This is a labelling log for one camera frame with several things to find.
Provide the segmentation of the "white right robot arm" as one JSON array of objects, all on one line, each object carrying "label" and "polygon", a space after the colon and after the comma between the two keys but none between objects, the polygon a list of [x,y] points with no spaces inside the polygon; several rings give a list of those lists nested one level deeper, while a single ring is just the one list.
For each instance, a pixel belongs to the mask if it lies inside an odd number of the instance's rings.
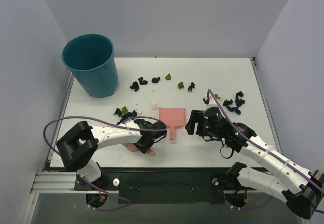
[{"label": "white right robot arm", "polygon": [[310,220],[317,212],[323,199],[322,171],[311,171],[292,162],[248,126],[228,122],[218,107],[192,110],[185,129],[190,135],[220,141],[232,152],[240,153],[266,169],[266,172],[260,172],[237,162],[226,175],[230,187],[241,185],[262,191],[284,202],[302,219]]}]

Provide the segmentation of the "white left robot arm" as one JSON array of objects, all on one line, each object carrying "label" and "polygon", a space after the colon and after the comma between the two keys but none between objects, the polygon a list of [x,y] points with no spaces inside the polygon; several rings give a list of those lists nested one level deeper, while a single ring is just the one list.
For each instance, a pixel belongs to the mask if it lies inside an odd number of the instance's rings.
[{"label": "white left robot arm", "polygon": [[102,170],[92,159],[97,150],[129,143],[144,154],[166,134],[167,127],[160,120],[151,123],[135,117],[114,126],[90,126],[87,121],[81,121],[63,135],[56,146],[65,170],[77,172],[88,186],[97,190],[104,184]]}]

